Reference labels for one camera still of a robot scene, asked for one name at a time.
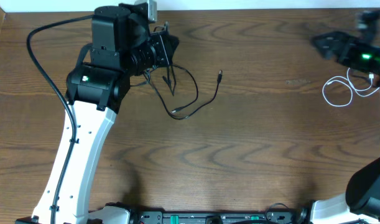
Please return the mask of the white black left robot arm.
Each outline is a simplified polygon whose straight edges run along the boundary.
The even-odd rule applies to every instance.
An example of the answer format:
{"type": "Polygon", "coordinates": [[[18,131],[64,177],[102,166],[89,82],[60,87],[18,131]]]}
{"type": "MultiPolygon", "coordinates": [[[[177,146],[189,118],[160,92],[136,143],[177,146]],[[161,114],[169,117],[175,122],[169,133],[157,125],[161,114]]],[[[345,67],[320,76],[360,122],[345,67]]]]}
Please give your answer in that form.
{"type": "Polygon", "coordinates": [[[155,1],[103,6],[89,16],[92,41],[81,48],[68,74],[65,124],[43,195],[19,223],[135,223],[134,212],[116,204],[90,211],[89,198],[104,141],[129,91],[130,78],[168,67],[178,39],[157,20],[155,1]]]}

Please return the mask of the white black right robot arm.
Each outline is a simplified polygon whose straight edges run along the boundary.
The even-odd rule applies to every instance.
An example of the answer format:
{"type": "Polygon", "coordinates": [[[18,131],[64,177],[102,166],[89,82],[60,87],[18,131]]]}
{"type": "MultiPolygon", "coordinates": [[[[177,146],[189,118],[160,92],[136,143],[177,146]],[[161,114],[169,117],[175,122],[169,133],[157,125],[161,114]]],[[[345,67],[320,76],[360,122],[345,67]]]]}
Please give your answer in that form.
{"type": "MultiPolygon", "coordinates": [[[[379,76],[380,47],[344,32],[334,31],[311,39],[322,57],[336,57],[336,62],[379,76]]],[[[380,157],[351,177],[346,192],[327,200],[317,200],[309,211],[308,222],[380,223],[380,157]]]]}

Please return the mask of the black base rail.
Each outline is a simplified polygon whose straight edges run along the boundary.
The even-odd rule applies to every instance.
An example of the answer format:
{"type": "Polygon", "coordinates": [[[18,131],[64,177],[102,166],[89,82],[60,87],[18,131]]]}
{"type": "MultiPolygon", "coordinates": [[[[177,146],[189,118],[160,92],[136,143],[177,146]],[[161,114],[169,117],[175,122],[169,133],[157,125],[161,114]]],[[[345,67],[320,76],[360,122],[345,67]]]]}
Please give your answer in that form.
{"type": "Polygon", "coordinates": [[[304,223],[305,214],[291,209],[272,209],[261,212],[162,212],[141,211],[130,223],[138,224],[207,224],[207,223],[304,223]]]}

